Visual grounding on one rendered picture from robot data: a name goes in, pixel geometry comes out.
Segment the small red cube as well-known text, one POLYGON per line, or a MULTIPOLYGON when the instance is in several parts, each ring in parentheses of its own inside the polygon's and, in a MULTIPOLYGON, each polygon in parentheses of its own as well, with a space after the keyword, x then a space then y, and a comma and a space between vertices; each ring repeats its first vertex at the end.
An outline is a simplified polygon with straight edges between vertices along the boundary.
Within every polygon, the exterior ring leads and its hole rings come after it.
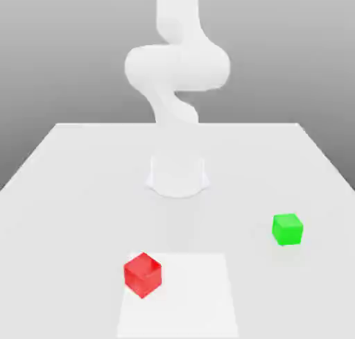
POLYGON ((125 285, 140 298, 145 298, 162 284, 162 265, 145 252, 123 266, 125 285))

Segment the small green cube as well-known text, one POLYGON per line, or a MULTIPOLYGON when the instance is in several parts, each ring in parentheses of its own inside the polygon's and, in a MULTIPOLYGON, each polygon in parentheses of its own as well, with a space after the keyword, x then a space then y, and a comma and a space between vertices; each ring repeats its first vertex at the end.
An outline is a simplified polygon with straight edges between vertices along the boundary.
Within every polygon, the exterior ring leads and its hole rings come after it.
POLYGON ((302 241, 304 226, 296 214, 276 214, 272 220, 272 235, 279 245, 297 245, 302 241))

